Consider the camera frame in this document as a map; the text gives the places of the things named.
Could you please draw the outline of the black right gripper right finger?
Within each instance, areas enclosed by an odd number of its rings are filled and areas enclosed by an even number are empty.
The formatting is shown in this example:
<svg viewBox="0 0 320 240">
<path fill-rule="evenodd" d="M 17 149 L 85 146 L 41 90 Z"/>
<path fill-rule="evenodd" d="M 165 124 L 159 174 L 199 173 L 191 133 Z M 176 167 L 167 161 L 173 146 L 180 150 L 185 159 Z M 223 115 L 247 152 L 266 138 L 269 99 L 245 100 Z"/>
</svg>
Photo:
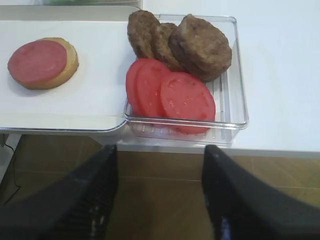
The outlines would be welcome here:
<svg viewBox="0 0 320 240">
<path fill-rule="evenodd" d="M 216 240 L 318 240 L 320 210 L 262 182 L 216 145 L 201 177 Z"/>
</svg>

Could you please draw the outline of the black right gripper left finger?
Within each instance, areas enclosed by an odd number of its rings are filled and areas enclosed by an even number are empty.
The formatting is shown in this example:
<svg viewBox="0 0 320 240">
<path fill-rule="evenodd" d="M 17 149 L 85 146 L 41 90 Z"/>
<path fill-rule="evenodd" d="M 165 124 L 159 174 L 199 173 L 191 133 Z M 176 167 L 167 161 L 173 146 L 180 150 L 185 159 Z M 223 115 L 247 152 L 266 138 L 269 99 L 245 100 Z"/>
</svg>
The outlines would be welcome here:
<svg viewBox="0 0 320 240">
<path fill-rule="evenodd" d="M 2 240 L 103 240 L 118 190 L 116 145 L 49 187 L 0 209 Z"/>
</svg>

